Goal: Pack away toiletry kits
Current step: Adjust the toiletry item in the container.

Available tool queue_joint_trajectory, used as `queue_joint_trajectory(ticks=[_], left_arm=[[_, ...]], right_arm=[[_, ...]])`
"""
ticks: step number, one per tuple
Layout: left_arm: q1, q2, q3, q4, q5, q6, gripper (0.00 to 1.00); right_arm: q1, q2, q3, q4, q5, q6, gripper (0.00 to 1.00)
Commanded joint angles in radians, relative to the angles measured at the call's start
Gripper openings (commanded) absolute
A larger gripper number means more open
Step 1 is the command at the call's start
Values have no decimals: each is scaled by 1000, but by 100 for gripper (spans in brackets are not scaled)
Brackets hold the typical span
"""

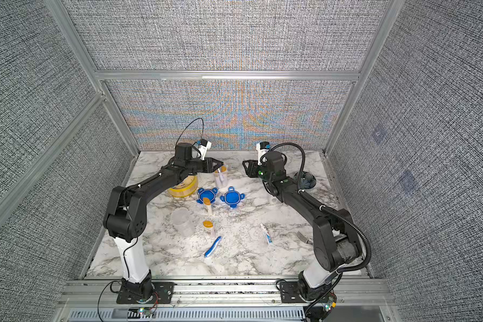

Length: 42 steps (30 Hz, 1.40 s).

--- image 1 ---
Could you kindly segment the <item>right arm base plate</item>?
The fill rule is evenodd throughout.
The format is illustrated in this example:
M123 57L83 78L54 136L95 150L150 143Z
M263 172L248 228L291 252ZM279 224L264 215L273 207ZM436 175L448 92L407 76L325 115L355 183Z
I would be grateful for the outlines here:
M310 288L303 281L286 281L279 280L276 282L276 288L280 293L282 303L312 303L322 295L321 303L334 301L336 295L333 290L327 293L330 285L322 285L318 288Z

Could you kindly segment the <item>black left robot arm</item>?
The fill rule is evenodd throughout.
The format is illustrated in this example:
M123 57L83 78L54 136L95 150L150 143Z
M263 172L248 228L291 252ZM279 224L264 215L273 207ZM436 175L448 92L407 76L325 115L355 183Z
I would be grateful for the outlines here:
M174 147L174 156L151 177L130 186L117 186L111 191L103 227L113 238L122 261L123 275L116 303L156 302L152 272L143 246L148 205L186 178L220 169L223 162L206 156L210 148L211 142L205 139L195 144L179 142Z

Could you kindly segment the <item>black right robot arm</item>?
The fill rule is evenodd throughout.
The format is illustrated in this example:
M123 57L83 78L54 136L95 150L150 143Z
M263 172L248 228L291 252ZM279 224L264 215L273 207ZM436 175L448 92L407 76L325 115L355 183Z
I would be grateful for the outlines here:
M287 157L283 146L297 148L301 165L296 177L287 174ZM258 159L242 162L246 175L262 181L267 193L293 208L311 226L315 261L299 274L299 295L310 303L333 291L345 272L366 268L372 248L364 232L354 224L345 209L336 210L323 204L301 186L306 161L298 144L287 142L274 147L269 142L256 145Z

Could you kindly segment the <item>toothpaste tube vertical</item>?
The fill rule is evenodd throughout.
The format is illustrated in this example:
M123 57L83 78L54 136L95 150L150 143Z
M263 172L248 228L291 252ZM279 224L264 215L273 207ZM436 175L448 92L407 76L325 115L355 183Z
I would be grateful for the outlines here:
M265 240L266 240L266 243L268 245L272 245L273 244L273 241L272 241L272 237L270 236L269 234L269 231L267 229L267 227L264 225L264 224L260 224L260 228L264 234L264 237L265 237Z

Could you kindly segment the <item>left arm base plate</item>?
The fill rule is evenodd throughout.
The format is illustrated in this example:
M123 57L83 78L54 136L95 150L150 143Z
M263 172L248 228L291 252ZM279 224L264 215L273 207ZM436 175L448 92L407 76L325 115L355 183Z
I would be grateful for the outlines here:
M175 284L172 282L131 283L122 280L116 303L119 305L170 304Z

